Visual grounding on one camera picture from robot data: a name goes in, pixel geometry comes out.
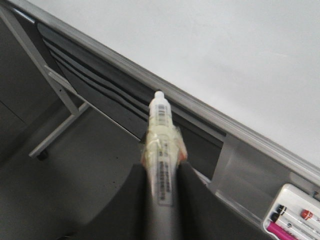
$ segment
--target metal bar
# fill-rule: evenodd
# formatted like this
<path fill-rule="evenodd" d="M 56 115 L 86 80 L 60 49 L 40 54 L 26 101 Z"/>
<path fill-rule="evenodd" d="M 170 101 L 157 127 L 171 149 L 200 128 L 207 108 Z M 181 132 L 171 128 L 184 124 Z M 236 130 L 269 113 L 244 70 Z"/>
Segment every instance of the metal bar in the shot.
<path fill-rule="evenodd" d="M 48 147 L 60 134 L 64 132 L 77 118 L 80 117 L 89 107 L 89 104 L 84 102 L 75 115 L 70 115 L 63 121 L 52 133 L 50 133 L 38 146 L 35 147 L 30 153 L 31 158 L 38 156 L 46 147 Z"/>
<path fill-rule="evenodd" d="M 15 11 L 17 14 L 19 14 L 24 19 L 28 20 L 30 23 L 35 24 L 36 21 L 32 17 L 24 14 L 23 12 L 19 11 L 18 9 L 15 9 L 15 8 L 13 9 L 13 11 Z"/>
<path fill-rule="evenodd" d="M 202 122 L 195 119 L 194 117 L 187 115 L 187 113 L 185 113 L 184 111 L 181 111 L 180 109 L 178 109 L 175 106 L 171 106 L 171 109 L 174 113 L 180 115 L 184 119 L 187 119 L 190 123 L 196 125 L 198 128 L 202 129 L 206 133 L 210 134 L 211 136 L 215 137 L 216 139 L 220 140 L 221 142 L 224 142 L 225 136 L 223 136 L 221 133 L 219 133 L 219 132 L 215 131 L 214 129 L 212 129 L 211 127 L 203 124 Z"/>
<path fill-rule="evenodd" d="M 74 95 L 77 94 L 77 91 L 71 86 L 71 84 L 64 78 L 62 77 L 59 73 L 54 71 L 52 68 L 49 66 L 44 66 L 45 70 L 47 71 L 47 74 L 49 77 L 51 77 L 53 80 L 58 82 L 60 85 L 62 85 L 65 89 L 67 89 L 69 92 L 73 93 Z"/>
<path fill-rule="evenodd" d="M 68 96 L 63 87 L 48 76 L 44 69 L 44 67 L 47 65 L 46 61 L 43 59 L 35 45 L 32 43 L 29 36 L 26 34 L 26 32 L 16 19 L 15 15 L 0 4 L 0 17 L 12 32 L 16 40 L 20 43 L 25 52 L 28 54 L 28 56 L 31 58 L 35 66 L 39 69 L 46 81 L 49 83 L 49 85 L 52 87 L 52 89 L 55 91 L 64 105 L 68 108 L 70 113 L 76 115 L 78 113 L 77 106 Z"/>
<path fill-rule="evenodd" d="M 208 187 L 208 185 L 210 184 L 210 179 L 207 178 L 205 175 L 203 175 L 201 172 L 199 172 L 197 169 L 193 169 L 194 172 L 197 174 L 197 176 L 199 177 L 199 179 L 201 180 L 201 182 Z"/>
<path fill-rule="evenodd" d="M 90 105 L 90 107 L 92 107 L 94 110 L 96 110 L 98 113 L 100 113 L 101 115 L 103 115 L 104 117 L 106 117 L 107 119 L 109 119 L 112 123 L 114 123 L 117 127 L 121 128 L 122 130 L 124 130 L 127 134 L 129 134 L 130 136 L 132 136 L 134 139 L 136 140 L 140 140 L 140 138 L 138 138 L 136 135 L 134 135 L 132 132 L 130 132 L 129 130 L 127 130 L 126 128 L 124 128 L 122 125 L 120 125 L 119 123 L 117 123 L 115 120 L 113 120 L 111 117 L 109 117 L 107 114 L 105 114 L 103 111 L 101 111 L 99 108 L 97 108 L 96 106 L 94 106 L 93 104 L 91 104 L 90 102 L 88 102 L 85 98 L 83 98 L 82 96 L 76 94 L 76 96 L 78 98 L 80 98 L 81 100 L 85 101 L 87 104 Z"/>

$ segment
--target pink marker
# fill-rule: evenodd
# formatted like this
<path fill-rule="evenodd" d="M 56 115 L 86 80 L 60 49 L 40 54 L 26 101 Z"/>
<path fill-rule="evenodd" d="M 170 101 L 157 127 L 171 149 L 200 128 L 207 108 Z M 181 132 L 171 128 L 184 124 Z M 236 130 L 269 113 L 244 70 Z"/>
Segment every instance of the pink marker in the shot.
<path fill-rule="evenodd" d="M 270 222 L 269 226 L 266 228 L 269 232 L 276 235 L 280 240 L 297 240 L 294 236 L 287 233 L 285 230 L 283 230 L 281 227 L 279 227 L 274 222 Z"/>
<path fill-rule="evenodd" d="M 317 231 L 320 231 L 320 218 L 314 215 L 309 210 L 303 209 L 300 216 L 306 220 L 306 222 L 312 225 Z"/>

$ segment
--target marker holder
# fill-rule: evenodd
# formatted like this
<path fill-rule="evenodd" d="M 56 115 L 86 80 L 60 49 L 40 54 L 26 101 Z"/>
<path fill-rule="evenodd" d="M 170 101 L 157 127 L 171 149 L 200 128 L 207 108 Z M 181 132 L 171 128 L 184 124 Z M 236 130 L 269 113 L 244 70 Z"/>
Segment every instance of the marker holder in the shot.
<path fill-rule="evenodd" d="M 270 209 L 264 217 L 262 222 L 262 228 L 269 234 L 274 237 L 274 239 L 280 240 L 276 235 L 267 230 L 267 227 L 270 222 L 270 216 L 272 213 L 277 211 L 279 205 L 284 205 L 296 215 L 300 216 L 300 213 L 303 209 L 307 209 L 314 213 L 317 216 L 320 216 L 320 202 L 301 191 L 292 184 L 285 184 L 282 186 L 277 196 L 272 202 Z"/>

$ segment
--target marker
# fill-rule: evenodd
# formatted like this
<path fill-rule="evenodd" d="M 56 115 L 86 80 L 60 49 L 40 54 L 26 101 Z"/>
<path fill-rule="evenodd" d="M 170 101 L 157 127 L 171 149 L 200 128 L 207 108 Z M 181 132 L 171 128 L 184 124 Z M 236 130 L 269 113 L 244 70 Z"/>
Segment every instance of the marker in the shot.
<path fill-rule="evenodd" d="M 308 224 L 312 225 L 316 230 L 320 231 L 320 218 L 314 215 L 309 210 L 302 210 L 300 216 L 308 222 Z"/>
<path fill-rule="evenodd" d="M 271 220 L 272 222 L 277 224 L 279 227 L 284 229 L 286 232 L 290 233 L 292 236 L 294 236 L 298 240 L 315 240 L 313 237 L 307 235 L 301 229 L 294 226 L 291 222 L 289 222 L 279 213 L 274 212 L 271 215 Z"/>
<path fill-rule="evenodd" d="M 142 154 L 147 172 L 145 239 L 182 239 L 176 178 L 181 156 L 187 155 L 182 145 L 182 136 L 173 124 L 171 106 L 164 93 L 157 91 L 149 105 L 148 131 Z"/>
<path fill-rule="evenodd" d="M 266 228 L 270 233 L 276 235 L 280 240 L 297 240 L 294 236 L 287 233 L 281 227 L 279 227 L 274 222 L 270 222 L 269 226 Z"/>
<path fill-rule="evenodd" d="M 286 206 L 279 205 L 276 209 L 276 212 L 286 218 L 289 222 L 292 222 L 295 226 L 299 227 L 301 230 L 305 231 L 313 238 L 320 240 L 320 233 L 309 226 L 306 220 L 303 220 Z"/>

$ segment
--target barcode label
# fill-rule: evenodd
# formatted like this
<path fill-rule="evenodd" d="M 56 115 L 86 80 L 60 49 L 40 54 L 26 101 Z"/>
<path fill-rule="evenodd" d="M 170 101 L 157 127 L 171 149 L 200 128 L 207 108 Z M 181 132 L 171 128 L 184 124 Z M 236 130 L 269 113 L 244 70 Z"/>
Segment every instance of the barcode label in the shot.
<path fill-rule="evenodd" d="M 172 206 L 172 182 L 169 159 L 169 146 L 163 141 L 157 151 L 157 193 L 158 204 Z"/>
<path fill-rule="evenodd" d="M 157 115 L 156 115 L 157 125 L 168 126 L 168 110 L 167 106 L 163 104 L 157 105 Z"/>

